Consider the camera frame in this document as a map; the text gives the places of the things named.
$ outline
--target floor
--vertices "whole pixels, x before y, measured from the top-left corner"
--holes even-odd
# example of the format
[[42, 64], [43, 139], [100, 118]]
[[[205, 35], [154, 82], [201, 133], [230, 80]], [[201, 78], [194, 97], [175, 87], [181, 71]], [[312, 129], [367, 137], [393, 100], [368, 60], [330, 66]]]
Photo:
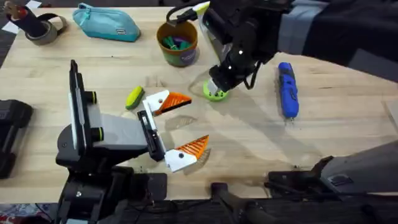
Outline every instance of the floor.
[[[28, 0], [18, 0], [25, 4]], [[79, 0], [46, 0], [52, 7], [76, 7]], [[101, 7], [158, 6], [159, 0], [86, 0], [87, 4]], [[163, 5], [175, 6], [180, 0], [164, 0]], [[4, 13], [0, 12], [0, 26], [6, 24]], [[2, 65], [15, 35], [0, 31], [0, 65]], [[355, 202], [291, 202], [288, 200], [258, 200], [264, 210], [276, 217], [291, 218], [300, 223], [356, 224], [356, 223], [398, 223], [398, 202], [385, 200], [362, 200]], [[124, 212], [121, 223], [229, 223], [228, 216], [216, 202], [202, 203], [198, 201], [164, 201], [155, 207], [132, 204]], [[167, 212], [178, 206], [179, 212]], [[367, 217], [361, 209], [364, 205], [373, 208], [375, 217]]]

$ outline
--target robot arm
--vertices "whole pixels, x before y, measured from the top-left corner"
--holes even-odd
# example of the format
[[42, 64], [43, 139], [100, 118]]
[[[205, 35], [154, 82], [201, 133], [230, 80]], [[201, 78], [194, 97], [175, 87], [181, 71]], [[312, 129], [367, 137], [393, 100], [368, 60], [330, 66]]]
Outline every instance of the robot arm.
[[[326, 60], [398, 82], [398, 5], [382, 0], [211, 0], [202, 23], [231, 50], [210, 68], [212, 94], [256, 73], [277, 52]], [[251, 82], [247, 81], [252, 74]]]

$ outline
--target screwdriver handle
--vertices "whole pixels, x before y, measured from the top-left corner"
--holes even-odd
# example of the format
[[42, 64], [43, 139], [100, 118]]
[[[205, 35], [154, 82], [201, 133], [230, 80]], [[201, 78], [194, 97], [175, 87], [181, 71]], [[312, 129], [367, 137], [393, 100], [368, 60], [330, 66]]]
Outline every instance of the screwdriver handle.
[[295, 118], [299, 113], [299, 99], [297, 98], [297, 86], [292, 65], [282, 62], [279, 69], [279, 88], [282, 112], [286, 118]]

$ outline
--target green object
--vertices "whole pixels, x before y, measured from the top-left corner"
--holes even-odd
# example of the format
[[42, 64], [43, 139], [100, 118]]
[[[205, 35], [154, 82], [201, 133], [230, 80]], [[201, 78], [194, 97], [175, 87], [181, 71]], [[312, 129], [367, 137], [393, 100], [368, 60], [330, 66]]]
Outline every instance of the green object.
[[187, 41], [183, 41], [180, 44], [180, 50], [187, 49], [189, 47], [191, 47], [191, 44], [189, 42], [187, 42]]
[[141, 102], [141, 99], [144, 96], [144, 93], [145, 93], [145, 91], [141, 86], [137, 86], [135, 89], [133, 89], [133, 91], [127, 97], [126, 109], [127, 110], [135, 109]]
[[172, 49], [172, 50], [178, 50], [178, 47], [175, 45], [172, 36], [168, 36], [168, 37], [163, 38], [162, 42], [163, 42], [163, 44], [165, 44], [166, 46], [168, 46], [170, 49]]
[[208, 81], [205, 81], [203, 84], [203, 94], [205, 95], [207, 100], [216, 102], [216, 101], [221, 101], [228, 96], [228, 92], [223, 92], [221, 90], [215, 95], [212, 95], [209, 89], [207, 88], [207, 83]]

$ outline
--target wooden table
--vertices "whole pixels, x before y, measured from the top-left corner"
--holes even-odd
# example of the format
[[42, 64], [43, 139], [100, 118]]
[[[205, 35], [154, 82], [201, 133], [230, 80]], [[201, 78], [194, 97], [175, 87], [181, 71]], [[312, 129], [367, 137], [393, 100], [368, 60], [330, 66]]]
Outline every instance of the wooden table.
[[[135, 43], [91, 39], [73, 22], [75, 9], [38, 9], [65, 16], [70, 27], [54, 43], [38, 47], [20, 32], [0, 69], [0, 98], [32, 105], [34, 115], [21, 140], [12, 177], [0, 181], [0, 203], [56, 202], [67, 178], [55, 163], [57, 138], [70, 123], [67, 93], [71, 59], [79, 64], [87, 90], [98, 94], [103, 113], [137, 119], [124, 109], [138, 85], [147, 94], [163, 89], [193, 98], [192, 104], [156, 118], [168, 147], [210, 135], [208, 157], [170, 173], [148, 155], [125, 162], [138, 172], [166, 172], [169, 199], [208, 198], [209, 184], [229, 183], [242, 197], [266, 197], [264, 176], [293, 166], [311, 168], [325, 156], [345, 156], [397, 139], [385, 107], [398, 99], [395, 83], [305, 57], [278, 54], [262, 66], [253, 90], [234, 89], [229, 99], [211, 103], [201, 93], [216, 59], [203, 36], [200, 56], [187, 68], [166, 63], [155, 32], [169, 8], [123, 8], [142, 31]], [[292, 63], [300, 99], [294, 125], [280, 113], [279, 62]]]

